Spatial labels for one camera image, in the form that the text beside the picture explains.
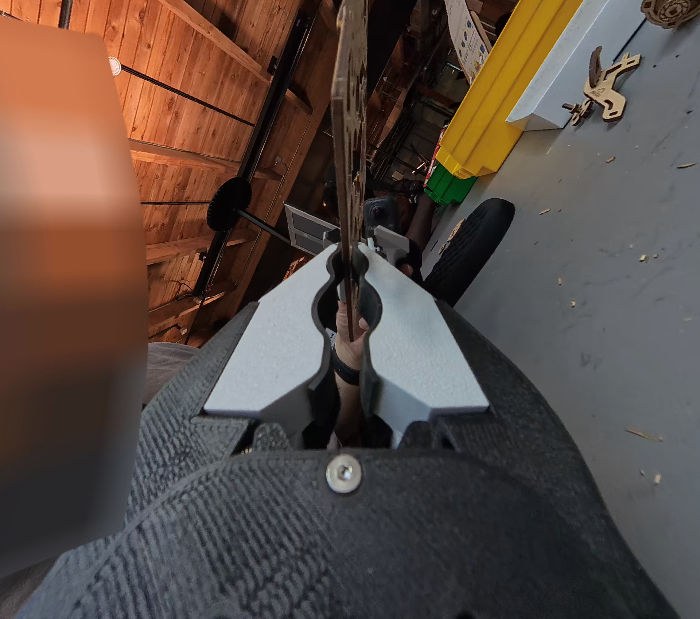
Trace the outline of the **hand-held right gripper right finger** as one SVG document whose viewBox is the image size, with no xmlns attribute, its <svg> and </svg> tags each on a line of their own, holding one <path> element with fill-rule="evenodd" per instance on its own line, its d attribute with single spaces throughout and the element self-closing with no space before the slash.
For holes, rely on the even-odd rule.
<svg viewBox="0 0 700 619">
<path fill-rule="evenodd" d="M 358 245 L 363 342 L 361 404 L 400 443 L 409 425 L 480 414 L 489 402 L 432 295 Z"/>
</svg>

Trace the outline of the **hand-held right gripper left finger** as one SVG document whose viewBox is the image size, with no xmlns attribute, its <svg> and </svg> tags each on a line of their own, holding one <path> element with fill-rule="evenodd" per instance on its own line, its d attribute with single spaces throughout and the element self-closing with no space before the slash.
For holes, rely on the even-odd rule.
<svg viewBox="0 0 700 619">
<path fill-rule="evenodd" d="M 326 323 L 337 312 L 342 277 L 333 244 L 265 294 L 204 412 L 278 424 L 295 445 L 326 447 L 340 406 Z"/>
</svg>

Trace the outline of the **wooden laser-cut parts sheet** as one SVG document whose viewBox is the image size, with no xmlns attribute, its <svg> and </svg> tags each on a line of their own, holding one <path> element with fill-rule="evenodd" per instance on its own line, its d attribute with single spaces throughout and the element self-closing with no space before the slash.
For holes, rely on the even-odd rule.
<svg viewBox="0 0 700 619">
<path fill-rule="evenodd" d="M 342 0 L 337 11 L 337 56 L 330 91 L 343 293 L 349 341 L 356 332 L 358 280 L 353 251 L 361 241 L 366 178 L 368 0 Z"/>
</svg>

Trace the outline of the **person's left forearm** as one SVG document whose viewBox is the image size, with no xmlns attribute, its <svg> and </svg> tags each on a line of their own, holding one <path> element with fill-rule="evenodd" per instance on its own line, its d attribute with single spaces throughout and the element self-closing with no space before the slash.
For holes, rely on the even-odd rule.
<svg viewBox="0 0 700 619">
<path fill-rule="evenodd" d="M 339 376 L 336 377 L 336 385 L 340 397 L 340 409 L 334 434 L 340 446 L 350 445 L 357 439 L 363 422 L 361 390 L 359 385 L 350 385 Z"/>
</svg>

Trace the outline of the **person's left hand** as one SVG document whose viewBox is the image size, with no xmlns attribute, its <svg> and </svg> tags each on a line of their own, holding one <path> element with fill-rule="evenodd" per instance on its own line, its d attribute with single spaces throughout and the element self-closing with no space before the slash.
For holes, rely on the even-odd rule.
<svg viewBox="0 0 700 619">
<path fill-rule="evenodd" d="M 338 358 L 353 369 L 360 368 L 358 364 L 361 362 L 365 334 L 363 325 L 365 323 L 360 321 L 357 326 L 353 327 L 355 340 L 351 340 L 346 304 L 341 300 L 337 301 L 335 350 Z"/>
</svg>

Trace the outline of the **grey panel on stand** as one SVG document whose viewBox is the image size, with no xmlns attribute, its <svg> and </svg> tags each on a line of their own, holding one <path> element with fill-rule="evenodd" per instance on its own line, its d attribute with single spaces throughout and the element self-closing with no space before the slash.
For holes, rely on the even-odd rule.
<svg viewBox="0 0 700 619">
<path fill-rule="evenodd" d="M 303 252 L 317 256 L 328 245 L 323 245 L 323 233 L 338 228 L 329 221 L 290 204 L 284 204 L 288 235 L 291 245 Z"/>
</svg>

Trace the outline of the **small flat wooden piece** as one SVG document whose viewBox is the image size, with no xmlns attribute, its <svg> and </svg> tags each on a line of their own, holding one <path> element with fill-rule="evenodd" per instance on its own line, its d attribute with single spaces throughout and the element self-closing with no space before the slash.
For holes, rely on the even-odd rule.
<svg viewBox="0 0 700 619">
<path fill-rule="evenodd" d="M 450 235 L 448 236 L 446 242 L 442 245 L 440 248 L 438 254 L 441 255 L 447 247 L 449 247 L 450 243 L 455 239 L 456 235 L 460 231 L 460 227 L 462 226 L 463 222 L 465 219 L 460 219 L 460 221 L 452 228 Z"/>
</svg>

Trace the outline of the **black wristband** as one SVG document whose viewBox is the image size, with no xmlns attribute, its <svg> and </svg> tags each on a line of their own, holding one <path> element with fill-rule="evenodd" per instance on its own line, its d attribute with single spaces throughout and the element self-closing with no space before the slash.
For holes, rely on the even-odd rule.
<svg viewBox="0 0 700 619">
<path fill-rule="evenodd" d="M 355 369 L 355 366 L 361 366 L 362 358 L 360 354 L 351 354 L 351 363 L 347 363 L 339 357 L 337 353 L 337 343 L 334 343 L 331 348 L 330 363 L 333 371 L 338 379 L 349 386 L 358 387 L 361 381 L 361 369 Z"/>
</svg>

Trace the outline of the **green plastic bin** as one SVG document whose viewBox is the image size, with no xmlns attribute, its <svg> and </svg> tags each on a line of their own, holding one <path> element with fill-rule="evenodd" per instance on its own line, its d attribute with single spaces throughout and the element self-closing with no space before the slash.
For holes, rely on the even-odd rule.
<svg viewBox="0 0 700 619">
<path fill-rule="evenodd" d="M 456 177 L 436 160 L 433 160 L 429 172 L 425 178 L 424 193 L 441 207 L 461 204 L 478 179 L 474 176 L 464 179 Z"/>
</svg>

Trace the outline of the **black disc with rod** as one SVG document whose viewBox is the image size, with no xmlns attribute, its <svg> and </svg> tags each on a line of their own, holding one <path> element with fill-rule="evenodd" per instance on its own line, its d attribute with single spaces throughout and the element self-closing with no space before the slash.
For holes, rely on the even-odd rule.
<svg viewBox="0 0 700 619">
<path fill-rule="evenodd" d="M 271 236 L 292 245 L 288 237 L 279 233 L 273 226 L 248 212 L 252 199 L 252 188 L 244 177 L 233 177 L 224 182 L 211 199 L 206 222 L 215 233 L 232 230 L 240 218 L 243 218 Z"/>
</svg>

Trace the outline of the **white instruction poster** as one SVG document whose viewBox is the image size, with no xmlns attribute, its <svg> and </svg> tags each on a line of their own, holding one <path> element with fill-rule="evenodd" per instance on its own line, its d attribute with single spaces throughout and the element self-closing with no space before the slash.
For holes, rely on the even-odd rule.
<svg viewBox="0 0 700 619">
<path fill-rule="evenodd" d="M 478 14 L 467 0 L 444 0 L 448 29 L 459 67 L 472 86 L 488 58 L 492 46 Z"/>
</svg>

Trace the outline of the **large yellow plastic bin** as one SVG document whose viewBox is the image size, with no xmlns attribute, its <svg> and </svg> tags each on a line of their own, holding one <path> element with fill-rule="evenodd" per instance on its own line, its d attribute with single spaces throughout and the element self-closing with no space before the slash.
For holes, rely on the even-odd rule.
<svg viewBox="0 0 700 619">
<path fill-rule="evenodd" d="M 497 172 L 523 131 L 507 122 L 583 0 L 519 0 L 442 138 L 437 162 L 459 179 Z"/>
</svg>

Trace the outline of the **scattered wood chips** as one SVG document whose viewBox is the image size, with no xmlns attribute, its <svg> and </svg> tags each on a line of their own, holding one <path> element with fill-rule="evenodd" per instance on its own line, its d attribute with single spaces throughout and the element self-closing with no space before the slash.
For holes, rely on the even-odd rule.
<svg viewBox="0 0 700 619">
<path fill-rule="evenodd" d="M 648 475 L 699 459 L 699 166 L 635 148 L 603 153 L 556 185 L 536 222 L 536 317 L 545 372 L 573 391 L 574 430 Z"/>
</svg>

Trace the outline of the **white cardboard box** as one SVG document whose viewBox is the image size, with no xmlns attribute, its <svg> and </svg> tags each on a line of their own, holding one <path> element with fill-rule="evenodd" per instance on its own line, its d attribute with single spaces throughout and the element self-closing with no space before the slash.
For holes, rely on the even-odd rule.
<svg viewBox="0 0 700 619">
<path fill-rule="evenodd" d="M 608 0 L 582 1 L 510 115 L 506 118 L 508 124 L 523 132 L 546 131 L 563 127 L 556 119 L 552 120 L 552 116 L 557 117 L 557 114 L 541 115 L 537 114 L 536 110 L 607 2 Z"/>
</svg>

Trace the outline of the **wooden crank-shaped piece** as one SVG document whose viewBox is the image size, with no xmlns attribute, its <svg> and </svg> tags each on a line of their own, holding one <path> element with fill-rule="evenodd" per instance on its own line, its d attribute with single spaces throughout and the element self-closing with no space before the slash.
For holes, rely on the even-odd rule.
<svg viewBox="0 0 700 619">
<path fill-rule="evenodd" d="M 607 123 L 619 121 L 625 113 L 626 98 L 615 89 L 615 83 L 623 74 L 636 70 L 643 56 L 625 53 L 617 63 L 603 69 L 601 52 L 602 46 L 598 46 L 591 53 L 588 77 L 583 88 L 583 102 L 562 105 L 571 113 L 568 123 L 572 126 L 579 125 L 588 118 L 595 105 L 602 108 L 602 119 Z"/>
</svg>

